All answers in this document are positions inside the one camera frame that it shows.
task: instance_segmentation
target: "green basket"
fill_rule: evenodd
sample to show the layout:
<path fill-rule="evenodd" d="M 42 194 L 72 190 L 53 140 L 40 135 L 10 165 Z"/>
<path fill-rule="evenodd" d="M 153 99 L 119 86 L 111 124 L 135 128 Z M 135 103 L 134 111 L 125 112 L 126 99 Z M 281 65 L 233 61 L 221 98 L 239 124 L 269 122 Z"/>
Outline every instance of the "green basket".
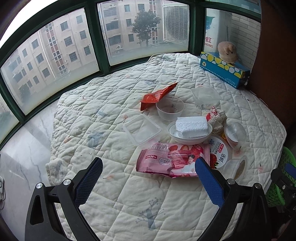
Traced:
<path fill-rule="evenodd" d="M 283 171 L 284 175 L 286 175 L 296 186 L 296 180 L 285 171 L 285 166 L 287 163 L 291 163 L 293 166 L 296 167 L 296 160 L 292 152 L 287 147 L 283 147 L 278 168 L 280 168 Z M 266 193 L 266 200 L 269 207 L 285 205 L 284 193 L 274 182 L 271 183 Z"/>

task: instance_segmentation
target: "plush toy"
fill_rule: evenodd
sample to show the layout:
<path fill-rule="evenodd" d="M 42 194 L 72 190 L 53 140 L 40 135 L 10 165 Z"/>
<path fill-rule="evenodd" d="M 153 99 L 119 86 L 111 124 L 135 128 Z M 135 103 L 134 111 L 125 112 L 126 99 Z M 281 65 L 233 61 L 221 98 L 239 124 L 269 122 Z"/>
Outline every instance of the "plush toy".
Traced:
<path fill-rule="evenodd" d="M 231 42 L 221 42 L 218 44 L 219 57 L 228 64 L 238 61 L 237 48 Z"/>

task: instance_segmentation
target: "tissue box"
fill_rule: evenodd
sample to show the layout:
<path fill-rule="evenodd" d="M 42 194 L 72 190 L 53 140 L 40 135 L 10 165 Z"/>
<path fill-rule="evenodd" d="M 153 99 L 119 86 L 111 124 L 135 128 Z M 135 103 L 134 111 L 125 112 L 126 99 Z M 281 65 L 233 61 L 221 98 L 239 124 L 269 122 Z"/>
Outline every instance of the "tissue box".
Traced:
<path fill-rule="evenodd" d="M 200 67 L 230 84 L 234 88 L 245 84 L 250 70 L 238 61 L 228 64 L 219 58 L 219 53 L 201 52 Z"/>

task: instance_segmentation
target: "white quilt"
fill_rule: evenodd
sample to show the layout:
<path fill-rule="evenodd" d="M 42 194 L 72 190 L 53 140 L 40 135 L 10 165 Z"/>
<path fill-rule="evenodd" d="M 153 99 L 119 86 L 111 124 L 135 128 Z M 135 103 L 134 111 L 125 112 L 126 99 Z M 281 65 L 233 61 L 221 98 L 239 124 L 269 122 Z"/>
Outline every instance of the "white quilt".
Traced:
<path fill-rule="evenodd" d="M 94 78 L 61 96 L 51 159 L 46 164 L 48 178 L 51 185 L 58 185 L 85 169 L 96 156 L 103 160 L 103 173 L 86 204 L 80 206 L 100 240 L 196 241 L 218 210 L 198 178 L 172 179 L 135 170 L 140 149 L 132 145 L 120 124 L 141 113 L 144 94 L 174 82 L 179 83 L 170 94 L 184 101 L 182 116 L 208 112 L 194 104 L 191 88 L 205 84 L 217 90 L 227 121 L 238 121 L 247 132 L 245 147 L 232 153 L 249 160 L 242 184 L 268 185 L 286 138 L 284 126 L 256 96 L 232 88 L 199 64 L 189 53 L 161 54 L 147 63 Z M 173 142 L 156 108 L 144 113 L 163 128 L 160 141 Z M 234 228 L 240 208 L 224 237 Z M 66 233 L 74 238 L 60 208 L 58 213 Z"/>

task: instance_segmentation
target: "white foam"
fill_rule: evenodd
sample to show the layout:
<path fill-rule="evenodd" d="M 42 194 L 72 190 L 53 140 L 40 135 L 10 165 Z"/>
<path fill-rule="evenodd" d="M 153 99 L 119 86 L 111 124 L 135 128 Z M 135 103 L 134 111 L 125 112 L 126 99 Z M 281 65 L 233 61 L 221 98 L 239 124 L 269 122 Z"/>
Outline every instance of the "white foam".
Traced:
<path fill-rule="evenodd" d="M 207 120 L 204 116 L 178 117 L 176 130 L 181 138 L 193 138 L 208 135 Z"/>

